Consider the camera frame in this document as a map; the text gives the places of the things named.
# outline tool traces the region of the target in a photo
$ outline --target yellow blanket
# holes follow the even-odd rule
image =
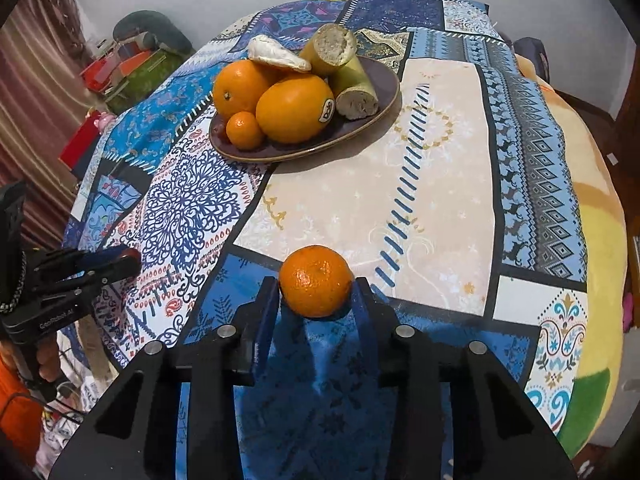
[[[626,275],[625,216],[602,155],[580,115],[536,76],[528,59],[516,57],[523,75],[540,84],[546,104],[564,132],[565,157],[587,243],[589,324],[571,404],[558,435],[567,454],[575,456],[607,414],[618,384]]]

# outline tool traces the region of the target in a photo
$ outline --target tangerine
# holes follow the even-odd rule
[[[347,300],[353,273],[340,254],[311,245],[284,260],[278,280],[291,310],[305,317],[326,317]]]
[[[262,94],[280,77],[277,69],[241,59],[225,66],[213,83],[213,104],[229,119],[238,112],[255,114]]]
[[[264,140],[264,133],[250,112],[233,114],[226,124],[226,136],[238,150],[254,150]]]

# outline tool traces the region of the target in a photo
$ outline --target bolt head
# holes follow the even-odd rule
[[[236,333],[236,327],[233,325],[223,325],[218,327],[217,332],[220,337],[231,337]]]
[[[484,355],[486,354],[487,348],[482,341],[472,341],[469,343],[469,350],[476,355]]]
[[[162,350],[162,343],[159,341],[149,341],[143,348],[146,354],[155,355]]]
[[[415,328],[411,325],[398,325],[396,326],[396,335],[398,337],[413,337],[415,335]]]

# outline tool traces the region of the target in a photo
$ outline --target plate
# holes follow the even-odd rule
[[[217,152],[232,160],[240,162],[278,162],[311,155],[325,150],[342,140],[356,136],[388,114],[394,108],[394,104],[400,94],[400,82],[393,70],[374,59],[363,56],[358,57],[378,95],[380,107],[377,114],[365,119],[350,121],[336,112],[327,127],[307,142],[280,144],[267,139],[259,148],[251,151],[238,150],[230,142],[220,139],[220,136],[214,133],[223,124],[222,118],[216,114],[209,125],[209,140],[211,144]]]

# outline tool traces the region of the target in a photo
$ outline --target large orange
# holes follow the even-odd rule
[[[213,104],[225,119],[238,112],[255,114],[260,97],[279,77],[273,67],[249,59],[235,61],[225,66],[213,83]]]
[[[334,114],[334,94],[312,74],[293,74],[269,88],[255,109],[264,134],[284,144],[297,144],[316,136]]]
[[[347,300],[353,273],[340,254],[311,245],[284,260],[278,280],[291,310],[305,317],[325,317]]]

